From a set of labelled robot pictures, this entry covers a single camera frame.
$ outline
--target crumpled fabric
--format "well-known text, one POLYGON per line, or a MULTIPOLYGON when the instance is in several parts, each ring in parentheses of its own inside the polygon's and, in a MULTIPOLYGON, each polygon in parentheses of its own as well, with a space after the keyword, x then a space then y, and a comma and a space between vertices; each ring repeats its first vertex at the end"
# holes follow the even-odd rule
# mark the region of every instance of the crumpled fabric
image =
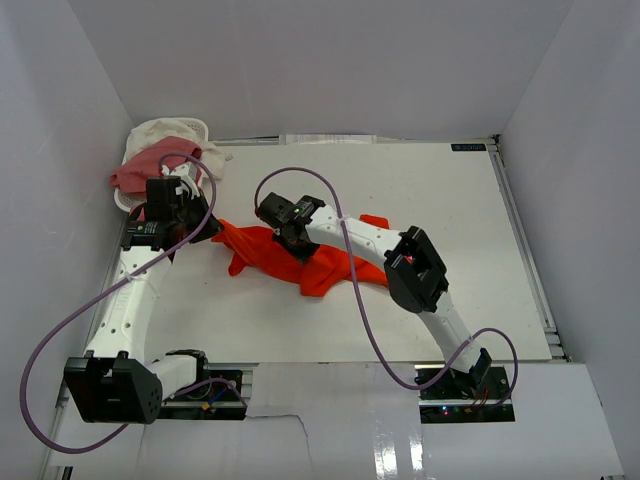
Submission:
MULTIPOLYGON (((190 140, 166 137, 116 168, 109 176, 109 183, 122 193, 146 197, 147 179, 158 176, 158 161, 163 155, 172 152, 188 153, 196 158, 200 158, 202 154, 200 147, 190 140)), ((164 165, 172 170, 186 161, 184 157, 168 157, 164 165)), ((198 169, 196 181, 200 175, 202 172, 198 169)))
POLYGON ((125 158, 129 161, 138 153, 149 148, 166 137, 178 137, 190 140, 198 145, 202 151, 200 161, 202 161, 216 180, 222 180, 226 169, 225 155, 207 139, 201 139, 196 132, 186 124, 175 118, 158 118, 149 120, 138 125, 131 130, 127 138, 127 149, 125 158))
MULTIPOLYGON (((386 218, 361 215, 360 220, 380 228, 389 228, 386 218)), ((323 297, 341 280, 351 280, 349 257, 346 252, 328 245, 321 245, 305 264, 299 263, 271 237, 266 227, 238 228, 220 220, 224 230, 213 237, 212 242, 224 243, 235 253, 229 265, 229 275, 239 275, 247 266, 256 267, 267 275, 300 285, 300 294, 323 297)), ((356 276, 359 282, 388 287, 387 277, 378 267, 356 257, 356 276)))

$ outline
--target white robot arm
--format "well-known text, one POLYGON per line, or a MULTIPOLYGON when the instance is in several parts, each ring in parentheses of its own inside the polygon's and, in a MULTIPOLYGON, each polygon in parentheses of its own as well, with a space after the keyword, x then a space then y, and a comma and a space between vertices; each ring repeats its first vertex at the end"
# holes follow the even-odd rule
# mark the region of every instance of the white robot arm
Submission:
MULTIPOLYGON (((186 173, 148 180, 147 203, 130 216, 114 283, 171 248, 204 218, 208 205, 195 184, 184 181, 186 173), (138 221, 142 211, 145 219, 138 221)), ((301 262, 320 245, 346 248, 341 219, 321 200, 305 196, 293 204, 271 193, 256 213, 274 229, 274 240, 301 262)), ((449 295, 446 267, 426 234, 417 227, 400 232, 352 218, 345 223, 353 253, 386 273, 393 300, 418 315, 449 360, 471 336, 449 295)), ((222 228, 211 216, 192 243, 222 228)), ((64 378, 86 422, 152 423, 163 400, 202 380, 204 352, 174 351, 154 362, 145 358, 149 319, 172 260, 161 260, 110 297, 85 355, 67 360, 64 378)), ((462 388, 473 392, 490 366, 487 351, 472 340, 452 370, 462 388)))
MULTIPOLYGON (((304 196, 294 204, 271 193, 256 213, 274 229, 274 240, 299 261, 305 262, 320 245, 346 250, 343 219, 322 200, 304 196)), ((386 273, 393 300, 416 313, 448 361, 471 334, 454 307, 446 267, 427 235, 417 227, 400 232, 354 218, 345 218, 344 223, 353 254, 386 273)), ((454 360, 452 369, 459 377, 466 376, 474 390, 490 366, 491 357, 472 339, 454 360)))
MULTIPOLYGON (((185 164, 164 173, 147 180, 147 201, 129 217, 113 284, 176 245, 207 214, 194 169, 185 164), (138 220, 142 213, 144 220, 138 220)), ((211 215, 191 243, 222 229, 211 215)), ((109 297, 84 356, 67 359, 64 379, 84 421, 152 423, 164 399, 202 379, 203 352, 168 352, 153 362, 145 358, 149 319, 172 261, 172 256, 163 258, 109 297)))

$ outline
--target wire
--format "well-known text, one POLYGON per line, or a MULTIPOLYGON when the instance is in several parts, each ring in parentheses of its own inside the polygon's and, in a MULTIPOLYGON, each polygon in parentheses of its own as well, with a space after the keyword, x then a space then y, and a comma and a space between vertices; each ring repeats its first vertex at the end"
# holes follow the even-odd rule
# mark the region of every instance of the wire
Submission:
POLYGON ((471 407, 475 407, 476 404, 478 403, 478 400, 480 400, 480 396, 482 395, 482 390, 478 390, 478 393, 476 393, 476 396, 473 399, 473 403, 471 405, 467 405, 464 408, 471 408, 471 407))
POLYGON ((142 213, 142 209, 144 208, 144 203, 141 203, 137 207, 135 207, 131 212, 129 212, 129 217, 127 218, 128 222, 134 222, 138 220, 138 217, 142 213))
POLYGON ((244 398, 242 398, 242 395, 240 395, 240 392, 238 392, 238 390, 236 389, 236 387, 233 385, 233 383, 231 383, 229 380, 226 380, 224 378, 207 378, 206 380, 203 380, 201 382, 198 383, 194 383, 193 385, 190 385, 188 387, 183 388, 182 390, 178 390, 174 396, 179 396, 179 395, 186 395, 189 392, 193 392, 194 390, 203 387, 204 385, 208 385, 210 383, 222 383, 223 385, 226 385, 226 387, 231 390, 236 397, 238 397, 238 400, 240 401, 240 403, 242 404, 242 406, 244 406, 245 408, 249 408, 249 405, 247 405, 247 402, 245 401, 244 398))
POLYGON ((191 187, 189 186, 189 184, 184 180, 182 180, 182 178, 180 179, 180 183, 185 187, 187 187, 187 190, 189 190, 189 199, 191 199, 191 197, 193 197, 193 190, 191 190, 191 187))
POLYGON ((218 393, 216 396, 214 396, 211 400, 209 400, 209 405, 213 405, 213 402, 215 402, 216 400, 218 400, 220 397, 222 397, 222 395, 224 395, 225 393, 227 393, 227 389, 224 388, 220 393, 218 393))
MULTIPOLYGON (((256 192, 255 195, 253 197, 253 205, 255 208, 255 211, 258 211, 258 198, 260 195, 260 190, 262 189, 263 185, 272 177, 283 173, 283 172, 291 172, 291 171, 295 171, 295 172, 304 172, 304 173, 308 173, 310 175, 313 175, 314 177, 316 177, 317 179, 319 179, 322 183, 324 183, 326 185, 326 187, 329 189, 329 191, 331 192, 331 196, 333 197, 333 201, 336 204, 336 213, 338 214, 338 217, 343 218, 343 214, 342 214, 342 207, 340 206, 340 200, 338 199, 338 194, 336 193, 336 190, 333 188, 333 185, 331 185, 331 183, 329 183, 329 181, 324 178, 322 175, 320 175, 319 173, 310 170, 308 168, 304 168, 304 167, 285 167, 285 168, 280 168, 278 170, 276 170, 275 172, 271 172, 269 175, 267 175, 266 177, 264 177, 260 183, 258 184, 257 188, 256 188, 256 192)), ((369 342, 371 343, 371 346, 373 347, 374 352, 376 353, 376 356, 378 357, 378 360, 380 360, 380 363, 382 364, 382 366, 384 367, 384 369, 387 371, 387 373, 389 374, 389 376, 391 376, 391 378, 393 378, 393 380, 395 380, 395 382, 406 388, 409 390, 425 390, 427 388, 432 387, 436 382, 438 382, 438 380, 440 380, 442 378, 442 376, 447 373, 447 371, 451 368, 451 365, 453 364, 453 362, 456 361, 456 359, 458 358, 458 356, 464 351, 464 349, 471 343, 472 340, 475 340, 476 338, 478 338, 480 335, 487 333, 487 332, 492 332, 492 333, 496 333, 498 335, 500 335, 502 338, 505 339, 505 341, 507 342, 507 344, 509 345, 509 348, 511 349, 511 354, 513 355, 513 380, 511 382, 511 386, 509 387, 509 390, 507 390, 507 392, 505 393, 504 397, 498 402, 496 403, 494 406, 500 406, 502 405, 509 397, 511 397, 511 394, 513 393, 513 389, 516 386, 516 382, 518 381, 518 354, 516 353, 516 348, 513 345, 513 342, 511 341, 511 339, 501 330, 498 330, 497 328, 493 328, 493 327, 485 327, 485 328, 481 328, 480 330, 478 330, 476 333, 474 333, 471 338, 465 340, 458 348, 457 350, 453 353, 453 355, 451 356, 451 358, 449 358, 449 360, 445 363, 444 367, 442 368, 442 370, 440 370, 433 378, 431 378, 429 381, 416 385, 416 384, 411 384, 411 383, 407 383, 404 380, 402 380, 397 374, 396 372, 393 371, 393 369, 391 368, 391 365, 389 365, 389 362, 386 360, 386 358, 384 358, 384 355, 382 353, 382 350, 380 350, 380 347, 378 346, 378 342, 376 342, 375 337, 373 336, 373 331, 371 330, 371 325, 369 324, 369 319, 367 317, 367 312, 364 308, 364 302, 362 301, 362 295, 360 294, 360 285, 358 284, 358 277, 356 275, 356 266, 355 266, 355 259, 354 259, 354 255, 353 255, 353 249, 351 248, 351 240, 349 239, 349 231, 347 230, 347 226, 345 224, 345 222, 340 222, 341 226, 342 226, 342 233, 344 235, 344 243, 345 246, 347 248, 347 253, 349 256, 349 266, 351 268, 351 281, 353 283, 353 291, 355 293, 356 296, 356 303, 358 304, 358 310, 360 311, 360 316, 362 317, 362 323, 364 324, 364 329, 367 333, 367 337, 369 338, 369 342)))
POLYGON ((487 400, 489 399, 489 389, 485 388, 484 389, 484 398, 482 399, 482 401, 480 402, 480 405, 478 405, 476 407, 476 410, 480 410, 482 407, 484 407, 487 403, 487 400))
POLYGON ((31 374, 31 370, 33 369, 33 365, 35 364, 36 359, 38 358, 38 356, 40 355, 40 353, 42 352, 44 347, 51 341, 51 339, 60 330, 62 330, 67 325, 69 325, 72 321, 74 321, 76 318, 78 318, 84 312, 89 310, 95 304, 97 304, 101 300, 104 300, 109 295, 111 295, 113 292, 115 292, 119 288, 121 288, 124 285, 126 285, 131 280, 132 277, 136 277, 136 276, 140 275, 142 272, 144 272, 144 271, 148 270, 149 268, 153 267, 158 262, 160 262, 160 261, 164 260, 165 258, 167 258, 169 255, 173 255, 177 250, 182 248, 184 245, 186 245, 188 242, 190 242, 191 239, 193 239, 196 235, 198 235, 200 233, 200 231, 204 228, 206 223, 209 221, 209 217, 211 217, 211 213, 213 212, 213 206, 216 203, 216 184, 215 184, 215 177, 213 176, 213 173, 211 173, 209 168, 207 168, 207 166, 204 163, 202 163, 200 160, 198 160, 197 158, 192 157, 191 155, 187 155, 186 153, 181 153, 181 152, 168 153, 168 154, 163 155, 162 157, 160 157, 160 160, 158 160, 158 168, 159 168, 160 171, 162 170, 161 167, 162 167, 162 164, 164 163, 165 159, 167 159, 168 157, 173 157, 173 156, 184 157, 185 159, 187 159, 191 163, 194 163, 195 165, 200 167, 207 174, 207 176, 209 177, 209 180, 210 180, 210 183, 211 183, 211 203, 209 205, 209 209, 207 210, 207 213, 203 217, 203 219, 200 222, 200 224, 193 230, 193 232, 191 232, 189 235, 187 235, 185 238, 183 238, 176 245, 174 245, 173 247, 171 247, 167 251, 161 253, 160 255, 155 257, 153 260, 150 260, 149 262, 145 263, 140 268, 138 268, 137 270, 133 271, 131 273, 131 275, 123 278, 122 280, 120 280, 117 283, 114 283, 111 287, 107 288, 100 295, 97 295, 92 300, 89 300, 87 303, 85 303, 83 306, 78 308, 75 312, 73 312, 67 318, 62 320, 58 325, 53 327, 53 329, 44 336, 44 338, 40 341, 40 343, 38 343, 38 345, 36 345, 36 348, 33 350, 31 355, 29 356, 29 359, 27 360, 27 364, 24 367, 24 370, 22 372, 22 378, 20 379, 20 412, 22 413, 22 418, 24 418, 24 421, 27 424, 27 427, 29 427, 29 430, 31 430, 31 433, 33 433, 38 440, 40 440, 42 443, 44 443, 47 447, 51 448, 52 450, 55 450, 55 451, 61 452, 61 453, 70 454, 70 455, 91 452, 92 450, 95 450, 95 449, 101 447, 102 445, 107 443, 109 440, 113 439, 118 434, 120 434, 125 428, 127 428, 127 424, 121 425, 114 432, 110 433, 109 435, 107 435, 102 440, 100 440, 100 441, 98 441, 98 442, 96 442, 94 444, 87 445, 86 447, 71 448, 71 447, 65 447, 64 445, 60 445, 60 444, 54 442, 53 440, 51 440, 50 438, 48 438, 44 433, 42 433, 42 431, 35 424, 35 422, 33 420, 33 417, 31 416, 31 412, 29 411, 29 406, 27 404, 27 384, 29 382, 29 375, 31 374))
POLYGON ((207 395, 209 395, 209 393, 211 393, 211 384, 209 384, 209 388, 207 388, 207 391, 204 392, 202 395, 200 395, 199 397, 192 397, 191 395, 187 395, 187 398, 189 400, 202 400, 204 397, 206 397, 207 395))

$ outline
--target black mounting bracket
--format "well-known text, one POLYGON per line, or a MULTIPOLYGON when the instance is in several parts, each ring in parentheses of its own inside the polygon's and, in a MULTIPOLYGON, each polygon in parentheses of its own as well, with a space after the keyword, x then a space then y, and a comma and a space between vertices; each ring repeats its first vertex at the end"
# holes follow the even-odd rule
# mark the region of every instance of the black mounting bracket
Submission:
POLYGON ((311 216, 325 203, 309 195, 293 203, 280 195, 270 193, 260 203, 256 215, 274 230, 273 240, 300 263, 306 263, 320 245, 313 243, 305 227, 311 216))
MULTIPOLYGON (((177 176, 151 177, 147 179, 147 201, 129 216, 120 246, 129 250, 136 246, 149 246, 154 251, 168 250, 200 224, 207 214, 209 204, 200 195, 191 195, 181 188, 177 176), (144 211, 144 220, 138 221, 144 211)), ((198 243, 224 230, 213 215, 190 243, 198 243)))
POLYGON ((85 422, 151 424, 160 413, 162 383, 124 355, 70 357, 64 380, 85 422))
POLYGON ((410 227, 400 238, 396 248, 385 253, 391 298, 413 313, 435 312, 440 295, 449 288, 447 267, 422 229, 410 227))

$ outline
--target white towel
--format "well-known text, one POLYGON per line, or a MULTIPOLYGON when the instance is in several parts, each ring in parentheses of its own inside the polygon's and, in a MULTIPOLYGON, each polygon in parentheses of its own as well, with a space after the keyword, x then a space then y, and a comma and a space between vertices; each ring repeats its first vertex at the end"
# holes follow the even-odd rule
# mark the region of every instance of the white towel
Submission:
POLYGON ((131 130, 127 138, 127 150, 125 157, 129 161, 147 147, 162 140, 165 137, 186 138, 196 143, 202 149, 200 160, 204 163, 217 180, 222 180, 225 171, 225 155, 206 138, 200 138, 198 134, 186 124, 175 118, 158 118, 149 120, 131 130))

